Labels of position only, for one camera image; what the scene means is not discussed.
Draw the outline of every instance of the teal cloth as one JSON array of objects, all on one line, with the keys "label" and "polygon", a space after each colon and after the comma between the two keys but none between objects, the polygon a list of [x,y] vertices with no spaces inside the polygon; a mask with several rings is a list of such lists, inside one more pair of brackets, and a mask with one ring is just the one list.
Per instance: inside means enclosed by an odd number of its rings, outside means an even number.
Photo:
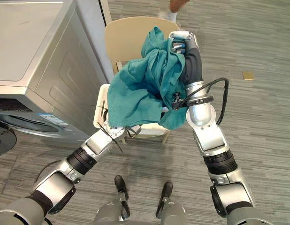
[{"label": "teal cloth", "polygon": [[[178,80],[185,59],[171,52],[172,40],[164,40],[163,32],[154,27],[142,47],[142,59],[130,60],[114,77],[107,93],[109,124],[133,126],[146,123],[167,129],[180,127],[186,108],[172,109],[173,93],[185,97],[185,86]],[[161,118],[162,107],[167,107]]]}]

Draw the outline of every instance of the wooden chair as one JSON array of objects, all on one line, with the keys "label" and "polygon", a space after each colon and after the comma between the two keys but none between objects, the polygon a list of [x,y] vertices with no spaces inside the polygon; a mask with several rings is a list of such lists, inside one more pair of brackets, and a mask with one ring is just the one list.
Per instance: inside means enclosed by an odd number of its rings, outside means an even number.
[{"label": "wooden chair", "polygon": [[[158,26],[163,31],[164,38],[168,38],[170,32],[179,30],[179,27],[173,22],[147,16],[123,18],[107,25],[105,31],[107,55],[111,61],[116,62],[118,71],[122,68],[121,62],[141,58],[145,38],[154,26]],[[137,137],[164,135],[162,142],[166,142],[168,129],[157,123],[143,124],[141,127],[142,131]]]}]

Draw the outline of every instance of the black cable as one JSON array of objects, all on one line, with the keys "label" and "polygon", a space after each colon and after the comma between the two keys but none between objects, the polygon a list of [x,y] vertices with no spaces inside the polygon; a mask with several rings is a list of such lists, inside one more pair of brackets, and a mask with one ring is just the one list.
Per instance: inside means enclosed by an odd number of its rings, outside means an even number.
[{"label": "black cable", "polygon": [[49,219],[47,219],[46,217],[45,217],[44,221],[45,221],[46,223],[48,223],[48,225],[53,225],[53,224],[51,223],[51,221],[50,221]]},{"label": "black cable", "polygon": [[196,91],[192,92],[191,94],[189,94],[180,104],[179,104],[179,108],[181,108],[190,98],[192,95],[196,94],[197,92],[199,92],[200,90],[208,87],[207,89],[207,92],[210,91],[211,87],[220,82],[220,81],[224,81],[225,82],[225,85],[224,85],[224,93],[223,93],[223,99],[222,99],[222,109],[221,109],[221,114],[217,120],[217,125],[220,125],[222,120],[223,120],[223,117],[224,117],[224,113],[225,113],[225,107],[226,107],[226,102],[228,100],[228,92],[229,92],[229,80],[225,77],[221,77],[221,78],[218,78],[216,80],[213,80],[211,81],[210,83],[207,83],[207,84],[204,84],[201,88],[198,88]]},{"label": "black cable", "polygon": [[36,179],[34,180],[34,183],[37,182],[37,180],[38,180],[38,178],[40,177],[41,173],[42,173],[42,172],[43,172],[43,171],[44,171],[48,166],[50,166],[50,165],[52,165],[52,164],[54,164],[54,163],[59,163],[59,162],[60,162],[60,160],[56,160],[56,161],[54,161],[54,162],[51,162],[51,163],[48,163],[47,165],[45,165],[45,166],[41,169],[41,171],[38,173]]},{"label": "black cable", "polygon": [[114,138],[112,138],[112,136],[111,135],[109,135],[109,133],[103,128],[103,126],[99,123],[99,122],[97,122],[98,124],[99,124],[99,126],[100,126],[100,129],[106,134],[106,135],[108,135],[115,143],[116,143],[116,145],[118,146],[118,148],[120,149],[120,151],[122,152],[122,153],[124,153],[123,152],[123,150],[122,150],[122,148],[120,147],[120,145],[118,144],[118,142],[114,139]]}]

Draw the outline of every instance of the silver robot arm segment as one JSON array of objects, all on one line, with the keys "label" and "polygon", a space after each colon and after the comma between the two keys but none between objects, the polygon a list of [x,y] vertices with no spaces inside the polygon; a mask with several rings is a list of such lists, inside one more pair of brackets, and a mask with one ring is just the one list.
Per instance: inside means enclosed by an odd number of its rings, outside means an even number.
[{"label": "silver robot arm segment", "polygon": [[[235,162],[225,135],[216,123],[215,109],[210,105],[213,97],[207,93],[206,88],[193,94],[204,85],[195,35],[188,31],[174,31],[169,38],[176,45],[172,50],[185,54],[186,65],[181,81],[186,85],[186,96],[190,96],[185,103],[189,107],[186,119],[192,127],[195,142],[213,183],[210,190],[217,213],[227,218],[228,225],[272,224],[266,215],[255,208],[252,192],[241,167]],[[184,47],[185,52],[177,47],[177,43],[184,43],[179,45]],[[173,106],[179,101],[181,99],[176,97]]]},{"label": "silver robot arm segment", "polygon": [[74,184],[79,183],[109,152],[112,138],[120,140],[127,132],[125,127],[110,127],[108,121],[105,121],[103,129],[36,182],[29,196],[17,199],[0,210],[0,224],[40,225],[47,213],[55,214],[62,210],[76,191]]}]

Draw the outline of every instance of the black object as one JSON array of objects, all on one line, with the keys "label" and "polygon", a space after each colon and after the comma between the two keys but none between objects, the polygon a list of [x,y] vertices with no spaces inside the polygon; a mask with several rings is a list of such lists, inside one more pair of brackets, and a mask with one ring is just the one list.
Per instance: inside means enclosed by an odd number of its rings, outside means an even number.
[{"label": "black object", "polygon": [[212,174],[225,174],[234,171],[237,168],[237,163],[230,150],[215,155],[204,157],[205,164]]},{"label": "black object", "polygon": [[228,205],[225,209],[228,212],[228,214],[230,214],[232,210],[242,207],[252,207],[252,204],[250,202],[236,202]]},{"label": "black object", "polygon": [[118,193],[124,192],[124,196],[126,199],[126,201],[121,202],[121,205],[122,205],[121,217],[125,220],[125,219],[130,217],[130,208],[128,207],[128,204],[127,204],[127,200],[129,198],[129,196],[127,193],[125,181],[123,180],[122,176],[120,176],[120,175],[115,176],[114,181],[115,181],[115,185],[116,185]]},{"label": "black object", "polygon": [[128,196],[126,185],[125,185],[125,182],[124,182],[122,176],[120,176],[120,175],[115,176],[114,181],[115,181],[117,191],[124,192],[125,199],[128,200],[129,196]]},{"label": "black object", "polygon": [[47,219],[47,218],[44,218],[44,221],[45,221],[48,225],[53,225],[53,224],[51,223],[51,221],[50,221],[49,219]]},{"label": "black object", "polygon": [[31,109],[14,98],[0,98],[0,111],[32,112]]},{"label": "black object", "polygon": [[20,215],[18,215],[18,214],[14,214],[14,217],[15,218],[17,218],[18,220],[20,220],[22,223],[23,223],[23,225],[29,225],[27,222],[26,222],[26,220],[24,219],[24,218],[22,218]]},{"label": "black object", "polygon": [[44,212],[44,216],[46,216],[47,212],[53,207],[52,201],[44,195],[42,192],[35,190],[31,193],[30,196],[27,196],[25,198],[29,198],[34,200],[37,204],[39,204]]},{"label": "black object", "polygon": [[186,64],[179,80],[184,84],[202,81],[202,64],[199,49],[195,47],[188,50],[186,48],[185,61]]},{"label": "black object", "polygon": [[17,137],[8,125],[0,122],[0,156],[11,150],[17,142]]},{"label": "black object", "polygon": [[215,209],[216,209],[217,213],[219,214],[219,216],[225,217],[226,216],[226,212],[225,212],[225,209],[224,209],[224,207],[222,205],[220,197],[218,195],[216,186],[215,185],[211,186],[210,187],[210,191],[211,191],[211,194],[212,194],[212,200],[213,200],[213,203],[214,203],[214,206],[215,206]]},{"label": "black object", "polygon": [[48,213],[55,214],[61,211],[65,207],[65,205],[69,202],[71,197],[75,194],[75,192],[76,189],[73,186],[72,189],[69,190],[69,192],[59,201],[59,203],[57,203],[56,206],[54,206]]},{"label": "black object", "polygon": [[185,106],[185,103],[191,98],[192,95],[196,94],[197,92],[199,92],[200,90],[204,89],[204,88],[208,88],[208,90],[210,90],[210,87],[213,86],[214,84],[220,82],[220,81],[224,81],[225,82],[225,86],[224,86],[224,93],[223,93],[223,99],[222,99],[222,109],[221,109],[221,114],[217,120],[217,125],[220,125],[222,120],[223,120],[223,117],[224,117],[224,113],[225,113],[225,107],[226,107],[226,102],[228,100],[228,92],[229,92],[229,80],[225,77],[221,77],[221,78],[218,78],[216,80],[213,80],[212,82],[210,83],[207,83],[207,84],[204,84],[201,88],[198,88],[196,91],[192,92],[191,94],[189,94],[185,99],[183,99],[178,108],[176,109],[179,109],[179,108],[182,108],[182,107],[186,107]]},{"label": "black object", "polygon": [[87,152],[82,148],[78,148],[67,157],[69,164],[81,174],[85,175],[97,163]]},{"label": "black object", "polygon": [[127,201],[121,202],[122,209],[121,209],[121,217],[126,220],[130,217],[130,208],[128,207]]},{"label": "black object", "polygon": [[161,197],[160,197],[160,201],[159,201],[159,204],[158,204],[158,208],[157,208],[156,213],[155,213],[155,216],[158,219],[161,218],[161,214],[162,214],[162,211],[163,211],[163,208],[164,208],[163,198],[164,197],[169,198],[171,196],[171,194],[172,194],[172,190],[173,190],[173,184],[170,181],[167,181],[164,184],[164,187],[163,187],[163,190],[162,190],[162,194],[161,194]]},{"label": "black object", "polygon": [[204,103],[213,102],[214,98],[213,98],[213,96],[199,98],[199,99],[196,99],[196,100],[191,100],[191,101],[188,101],[188,102],[184,102],[183,105],[181,106],[183,101],[184,101],[184,99],[180,99],[179,101],[173,102],[172,103],[172,109],[178,110],[179,108],[182,108],[182,107],[190,107],[190,106],[193,106],[193,105],[200,105],[200,104],[204,104]]}]

